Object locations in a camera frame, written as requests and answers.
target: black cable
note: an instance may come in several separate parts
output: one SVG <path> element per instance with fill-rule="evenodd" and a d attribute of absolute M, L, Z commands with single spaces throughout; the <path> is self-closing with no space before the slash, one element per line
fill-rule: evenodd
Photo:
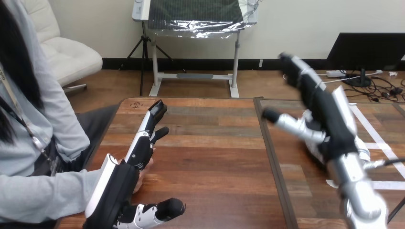
<path fill-rule="evenodd" d="M 404 80 L 401 81 L 401 85 L 404 87 L 395 87 L 392 83 L 390 83 L 389 81 L 380 78 L 380 77 L 376 77 L 376 76 L 371 76 L 370 77 L 372 85 L 363 88 L 363 91 L 358 90 L 357 88 L 353 87 L 351 89 L 345 89 L 345 91 L 354 91 L 354 92 L 358 92 L 359 94 L 356 95 L 351 95 L 348 97 L 356 97 L 356 96 L 361 96 L 361 95 L 365 95 L 367 96 L 367 98 L 371 101 L 375 101 L 375 102 L 379 102 L 380 99 L 382 100 L 388 100 L 394 103 L 405 103 L 405 92 L 401 93 L 401 94 L 392 94 L 391 91 L 398 91 L 399 88 L 401 88 L 403 91 L 405 91 L 405 84 L 404 84 Z M 389 84 L 388 87 L 383 87 L 383 86 L 379 86 L 375 84 L 374 80 L 381 80 L 387 84 Z M 397 96 L 402 97 L 402 99 L 404 100 L 404 102 L 400 102 L 399 98 Z"/>
<path fill-rule="evenodd" d="M 384 166 L 389 166 L 389 165 L 392 165 L 392 164 L 398 163 L 398 162 L 405 162 L 405 158 L 398 158 L 398 159 L 394 159 L 394 160 L 386 160 L 384 162 Z"/>
<path fill-rule="evenodd" d="M 398 211 L 405 205 L 405 198 L 399 202 L 399 204 L 393 209 L 393 211 L 388 215 L 387 224 L 394 218 Z"/>

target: monitor stand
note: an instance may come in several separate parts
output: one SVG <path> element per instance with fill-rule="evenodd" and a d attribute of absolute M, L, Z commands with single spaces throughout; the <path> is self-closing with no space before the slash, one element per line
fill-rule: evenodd
<path fill-rule="evenodd" d="M 346 76 L 341 77 L 341 79 L 353 78 L 355 76 L 359 76 L 359 75 L 358 74 L 346 74 Z M 368 87 L 371 85 L 371 79 L 366 76 L 366 70 L 364 68 L 362 68 L 359 78 L 343 80 L 343 83 L 348 84 L 353 87 Z"/>

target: desk leg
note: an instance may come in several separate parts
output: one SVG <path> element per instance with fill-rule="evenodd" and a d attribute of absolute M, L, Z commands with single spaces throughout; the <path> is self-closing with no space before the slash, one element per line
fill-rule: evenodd
<path fill-rule="evenodd" d="M 235 42 L 234 73 L 232 75 L 232 84 L 231 84 L 233 88 L 236 87 L 236 77 L 238 76 L 238 62 L 239 62 L 239 48 L 240 48 L 239 34 L 240 32 L 238 32 Z"/>
<path fill-rule="evenodd" d="M 156 55 L 156 40 L 152 41 L 153 86 L 149 96 L 158 96 L 161 80 L 159 81 L 158 57 Z"/>

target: white tape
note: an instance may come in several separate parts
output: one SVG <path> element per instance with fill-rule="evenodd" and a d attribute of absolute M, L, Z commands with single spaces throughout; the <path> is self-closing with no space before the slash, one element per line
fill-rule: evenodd
<path fill-rule="evenodd" d="M 391 149 L 388 144 L 379 144 L 379 143 L 364 143 L 367 149 Z"/>
<path fill-rule="evenodd" d="M 359 110 L 358 107 L 356 106 L 350 106 L 350 109 L 353 111 L 354 115 L 359 119 L 360 123 L 364 126 L 364 128 L 367 130 L 367 132 L 370 134 L 370 136 L 373 138 L 373 140 L 377 143 L 378 146 L 384 146 L 387 145 L 383 138 L 377 133 L 377 131 L 374 129 L 374 127 L 369 123 L 366 117 L 362 114 L 362 112 Z M 395 153 L 392 151 L 391 148 L 386 148 L 382 147 L 381 148 L 384 154 L 387 156 L 388 159 L 390 160 L 395 160 L 398 159 L 398 157 L 395 155 Z M 405 166 L 402 163 L 395 163 L 394 164 L 395 168 L 398 169 L 398 172 L 402 175 L 403 178 L 405 178 Z"/>
<path fill-rule="evenodd" d="M 337 185 L 333 182 L 333 180 L 326 180 L 329 186 L 333 188 L 338 188 Z M 374 189 L 377 190 L 405 190 L 405 181 L 380 181 L 380 180 L 373 180 L 371 184 Z"/>

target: white leather chair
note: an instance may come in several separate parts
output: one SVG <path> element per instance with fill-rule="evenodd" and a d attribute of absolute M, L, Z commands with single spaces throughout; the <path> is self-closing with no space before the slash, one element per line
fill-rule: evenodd
<path fill-rule="evenodd" d="M 101 70 L 101 56 L 86 45 L 60 37 L 58 22 L 48 0 L 21 0 L 37 31 L 38 40 L 59 84 L 65 85 Z M 69 92 L 85 84 L 65 87 Z"/>

